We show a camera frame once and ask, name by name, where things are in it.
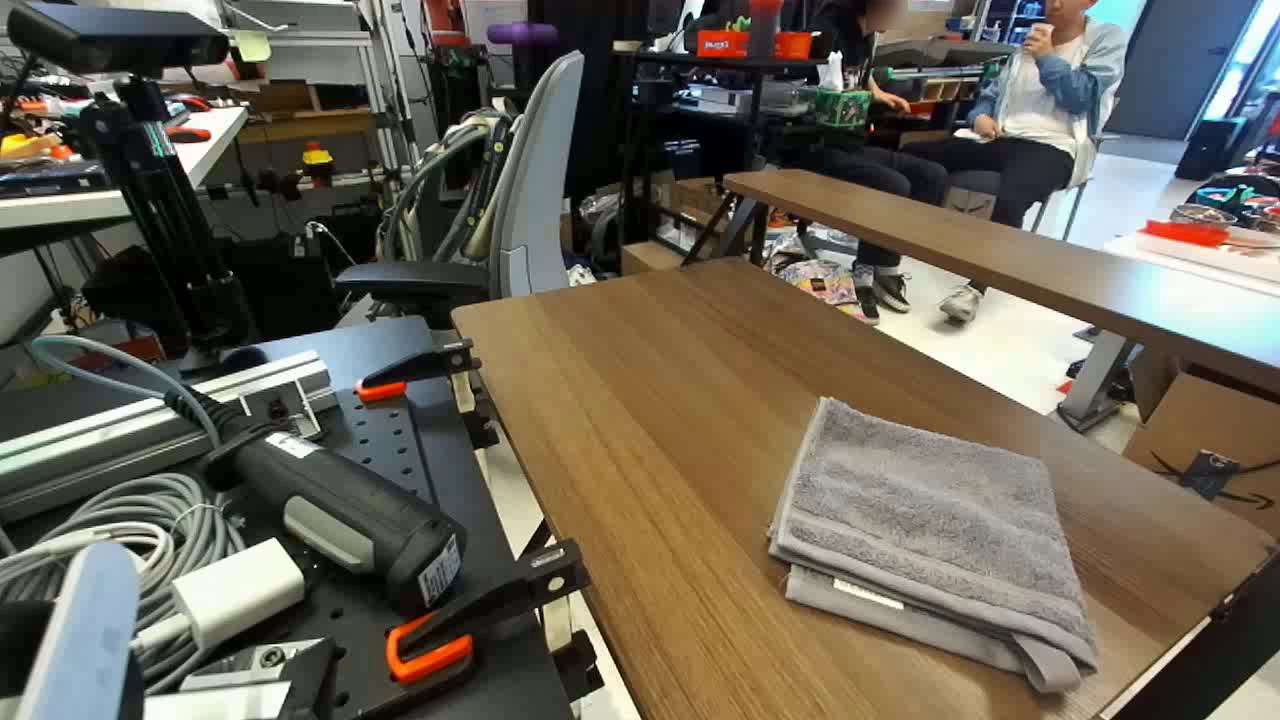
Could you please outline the seated person in dark clothes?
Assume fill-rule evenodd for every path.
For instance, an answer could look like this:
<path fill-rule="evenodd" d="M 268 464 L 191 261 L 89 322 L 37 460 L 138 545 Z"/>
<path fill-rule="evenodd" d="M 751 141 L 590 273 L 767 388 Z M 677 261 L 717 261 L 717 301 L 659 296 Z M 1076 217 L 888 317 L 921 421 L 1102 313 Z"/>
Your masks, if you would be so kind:
<path fill-rule="evenodd" d="M 877 38 L 895 19 L 899 0 L 820 0 L 812 12 L 817 27 L 817 54 L 840 54 L 846 72 L 864 78 L 864 91 L 895 111 L 907 111 L 907 99 L 895 91 L 885 91 L 877 78 L 869 72 Z M 776 160 L 785 170 L 806 170 L 824 173 L 846 183 L 869 183 L 877 191 L 907 198 L 921 205 L 941 205 L 949 198 L 949 170 L 912 155 L 899 149 L 881 149 L 869 141 L 840 141 L 824 128 L 795 128 L 776 144 Z M 881 245 L 859 245 L 853 261 L 856 279 L 856 304 L 864 322 L 877 322 L 881 313 L 902 313 L 902 278 L 899 256 Z"/>

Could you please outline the folded grey towel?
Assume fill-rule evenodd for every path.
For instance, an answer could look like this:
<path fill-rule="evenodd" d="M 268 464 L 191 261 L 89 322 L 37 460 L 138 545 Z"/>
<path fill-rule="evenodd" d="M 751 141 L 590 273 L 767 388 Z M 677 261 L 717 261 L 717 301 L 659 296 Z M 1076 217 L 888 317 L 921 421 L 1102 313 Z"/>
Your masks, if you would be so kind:
<path fill-rule="evenodd" d="M 1098 652 L 1038 460 L 820 398 L 767 528 L 785 598 L 1079 690 Z"/>

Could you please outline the red tray on shelf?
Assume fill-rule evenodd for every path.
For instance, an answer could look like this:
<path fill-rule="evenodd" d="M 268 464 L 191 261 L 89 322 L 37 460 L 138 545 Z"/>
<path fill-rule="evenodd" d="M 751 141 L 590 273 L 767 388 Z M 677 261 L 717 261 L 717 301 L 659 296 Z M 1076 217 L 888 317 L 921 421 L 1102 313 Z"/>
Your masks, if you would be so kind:
<path fill-rule="evenodd" d="M 770 42 L 755 42 L 751 33 L 737 27 L 697 27 L 692 33 L 692 56 L 701 59 L 806 59 L 812 56 L 812 33 L 770 33 Z"/>

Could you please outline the grey office chair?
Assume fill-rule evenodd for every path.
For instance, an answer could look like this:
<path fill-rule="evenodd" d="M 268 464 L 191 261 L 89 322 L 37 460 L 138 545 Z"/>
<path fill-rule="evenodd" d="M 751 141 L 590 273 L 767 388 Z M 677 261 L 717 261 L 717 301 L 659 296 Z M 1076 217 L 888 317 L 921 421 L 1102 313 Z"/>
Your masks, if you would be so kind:
<path fill-rule="evenodd" d="M 584 56 L 557 56 L 521 111 L 457 120 L 393 191 L 377 256 L 336 278 L 345 301 L 446 330 L 458 304 L 569 286 L 561 211 L 570 160 Z"/>

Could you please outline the red object on right table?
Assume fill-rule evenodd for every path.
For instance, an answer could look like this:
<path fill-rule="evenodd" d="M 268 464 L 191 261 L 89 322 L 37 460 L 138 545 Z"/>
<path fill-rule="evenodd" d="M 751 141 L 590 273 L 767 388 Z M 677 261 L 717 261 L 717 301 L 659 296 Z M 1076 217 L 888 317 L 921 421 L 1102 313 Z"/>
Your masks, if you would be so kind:
<path fill-rule="evenodd" d="M 1157 237 L 1157 241 L 1195 245 L 1195 248 L 1224 248 L 1228 245 L 1228 229 L 1221 229 L 1221 225 L 1146 221 L 1140 234 Z"/>

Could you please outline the near orange-handled clamp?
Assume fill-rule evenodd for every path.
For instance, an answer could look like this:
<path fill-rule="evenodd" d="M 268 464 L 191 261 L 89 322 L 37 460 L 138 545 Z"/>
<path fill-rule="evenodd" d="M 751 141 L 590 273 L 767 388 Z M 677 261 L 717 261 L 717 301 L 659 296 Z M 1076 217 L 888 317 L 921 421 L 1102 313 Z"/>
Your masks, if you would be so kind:
<path fill-rule="evenodd" d="M 393 623 L 382 638 L 382 668 L 400 690 L 426 684 L 474 657 L 481 628 L 536 614 L 584 584 L 587 573 L 575 541 L 540 550 L 481 598 Z"/>

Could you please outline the silver aluminium rail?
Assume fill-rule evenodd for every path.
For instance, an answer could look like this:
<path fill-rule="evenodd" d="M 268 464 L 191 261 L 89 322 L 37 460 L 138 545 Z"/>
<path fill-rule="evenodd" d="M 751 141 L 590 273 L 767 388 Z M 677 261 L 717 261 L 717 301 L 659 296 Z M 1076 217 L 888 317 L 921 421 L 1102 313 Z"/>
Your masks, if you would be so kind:
<path fill-rule="evenodd" d="M 199 381 L 199 394 L 253 421 L 320 433 L 336 409 L 329 364 L 317 352 L 262 361 Z M 0 443 L 0 521 L 77 504 L 110 482 L 149 476 L 207 451 L 207 433 L 164 402 L 131 402 Z"/>

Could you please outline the orange-handled clamp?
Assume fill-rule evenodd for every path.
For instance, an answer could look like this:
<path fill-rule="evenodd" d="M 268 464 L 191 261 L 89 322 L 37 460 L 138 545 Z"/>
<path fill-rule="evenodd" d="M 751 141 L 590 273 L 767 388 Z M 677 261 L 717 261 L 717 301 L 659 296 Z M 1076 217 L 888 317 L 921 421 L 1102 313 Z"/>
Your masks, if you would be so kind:
<path fill-rule="evenodd" d="M 393 623 L 382 638 L 382 668 L 400 690 L 426 684 L 474 657 L 481 628 L 536 614 L 584 584 L 587 573 L 575 541 L 540 550 L 481 598 Z"/>
<path fill-rule="evenodd" d="M 357 402 L 364 409 L 379 409 L 379 403 L 397 403 L 406 398 L 406 388 L 416 381 L 435 381 L 435 377 L 453 377 L 453 373 L 462 373 L 473 368 L 473 350 L 468 343 L 457 343 L 457 350 L 426 350 L 426 352 L 416 352 L 406 361 L 397 361 L 373 377 L 364 377 L 357 384 Z"/>

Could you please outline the cardboard box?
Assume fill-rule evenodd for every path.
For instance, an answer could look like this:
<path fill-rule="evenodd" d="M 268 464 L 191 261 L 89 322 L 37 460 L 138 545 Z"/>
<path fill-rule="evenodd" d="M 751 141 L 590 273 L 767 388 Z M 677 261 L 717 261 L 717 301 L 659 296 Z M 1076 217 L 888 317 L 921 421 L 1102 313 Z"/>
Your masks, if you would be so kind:
<path fill-rule="evenodd" d="M 1178 373 L 1132 433 L 1126 460 L 1280 537 L 1280 403 Z"/>

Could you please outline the seated person in grey jacket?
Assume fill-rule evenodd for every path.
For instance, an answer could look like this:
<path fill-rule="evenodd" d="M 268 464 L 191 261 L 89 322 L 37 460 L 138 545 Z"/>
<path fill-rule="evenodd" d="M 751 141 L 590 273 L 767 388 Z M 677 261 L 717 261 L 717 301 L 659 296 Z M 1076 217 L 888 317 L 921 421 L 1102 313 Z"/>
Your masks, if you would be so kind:
<path fill-rule="evenodd" d="M 980 173 L 997 198 L 991 221 L 1021 229 L 1034 202 L 1068 188 L 1097 153 L 1097 137 L 1125 82 L 1126 38 L 1092 19 L 1097 0 L 1046 0 L 1002 72 L 988 82 L 966 125 L 917 155 L 952 175 Z"/>

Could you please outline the blue-grey foreground post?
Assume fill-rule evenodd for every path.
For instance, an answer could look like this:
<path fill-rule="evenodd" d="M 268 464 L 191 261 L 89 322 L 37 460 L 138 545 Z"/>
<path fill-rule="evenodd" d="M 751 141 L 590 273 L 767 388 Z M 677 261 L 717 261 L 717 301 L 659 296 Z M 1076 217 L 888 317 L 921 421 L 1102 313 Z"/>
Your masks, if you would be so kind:
<path fill-rule="evenodd" d="M 84 545 L 59 584 L 14 720 L 123 720 L 138 573 L 123 545 Z"/>

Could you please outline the black tripod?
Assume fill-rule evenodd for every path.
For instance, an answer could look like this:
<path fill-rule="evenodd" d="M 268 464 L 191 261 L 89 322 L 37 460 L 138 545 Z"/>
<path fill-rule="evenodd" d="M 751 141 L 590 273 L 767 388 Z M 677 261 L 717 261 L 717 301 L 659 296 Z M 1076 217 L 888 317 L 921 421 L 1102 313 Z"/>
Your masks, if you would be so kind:
<path fill-rule="evenodd" d="M 223 261 L 186 173 L 169 141 L 169 105 L 152 78 L 131 72 L 77 118 L 84 153 L 123 198 L 174 313 L 174 352 L 219 352 L 254 337 L 237 270 Z"/>

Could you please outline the long wooden bench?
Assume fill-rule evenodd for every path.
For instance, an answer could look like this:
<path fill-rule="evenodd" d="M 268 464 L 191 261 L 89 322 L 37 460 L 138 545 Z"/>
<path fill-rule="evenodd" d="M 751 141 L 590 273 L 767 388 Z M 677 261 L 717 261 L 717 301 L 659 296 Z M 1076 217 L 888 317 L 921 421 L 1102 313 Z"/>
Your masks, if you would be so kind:
<path fill-rule="evenodd" d="M 805 217 L 1009 296 L 1056 309 L 1210 377 L 1280 388 L 1280 301 L 1185 270 L 1044 241 L 805 170 L 729 173 L 733 198 Z"/>

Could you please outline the far orange-handled clamp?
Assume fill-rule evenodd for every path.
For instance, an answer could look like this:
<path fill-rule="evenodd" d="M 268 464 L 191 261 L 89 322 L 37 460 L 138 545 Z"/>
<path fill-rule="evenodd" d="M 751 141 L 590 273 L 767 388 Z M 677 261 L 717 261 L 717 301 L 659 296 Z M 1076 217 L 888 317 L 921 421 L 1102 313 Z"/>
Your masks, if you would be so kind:
<path fill-rule="evenodd" d="M 397 403 L 406 398 L 406 388 L 416 381 L 435 381 L 435 377 L 453 377 L 453 373 L 462 373 L 473 368 L 473 350 L 468 343 L 457 343 L 457 350 L 426 350 L 426 352 L 416 352 L 406 361 L 397 361 L 373 377 L 364 377 L 357 384 L 357 402 L 364 409 L 379 409 L 379 403 Z"/>

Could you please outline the white power adapter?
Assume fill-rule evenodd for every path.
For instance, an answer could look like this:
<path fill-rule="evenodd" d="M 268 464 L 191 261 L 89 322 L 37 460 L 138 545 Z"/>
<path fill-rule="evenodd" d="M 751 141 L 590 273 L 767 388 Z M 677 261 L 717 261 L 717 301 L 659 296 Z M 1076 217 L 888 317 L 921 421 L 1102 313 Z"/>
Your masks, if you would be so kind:
<path fill-rule="evenodd" d="M 173 584 L 199 648 L 215 648 L 304 602 L 304 570 L 280 541 L 260 541 Z"/>

